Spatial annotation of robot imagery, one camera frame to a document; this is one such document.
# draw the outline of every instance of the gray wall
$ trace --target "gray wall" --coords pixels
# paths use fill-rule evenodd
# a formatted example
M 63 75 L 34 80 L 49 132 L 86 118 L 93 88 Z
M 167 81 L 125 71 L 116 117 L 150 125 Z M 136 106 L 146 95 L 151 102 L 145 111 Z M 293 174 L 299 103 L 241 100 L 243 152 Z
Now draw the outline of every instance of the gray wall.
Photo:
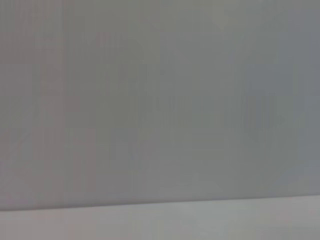
M 320 1 L 0 3 L 0 209 L 320 194 Z

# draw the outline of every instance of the gray background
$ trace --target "gray background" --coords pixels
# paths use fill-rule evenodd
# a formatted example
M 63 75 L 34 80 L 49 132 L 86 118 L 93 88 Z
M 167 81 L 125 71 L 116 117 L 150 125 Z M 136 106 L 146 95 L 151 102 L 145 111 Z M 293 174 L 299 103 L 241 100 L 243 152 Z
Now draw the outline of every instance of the gray background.
M 319 12 L 0 0 L 0 209 L 320 194 Z

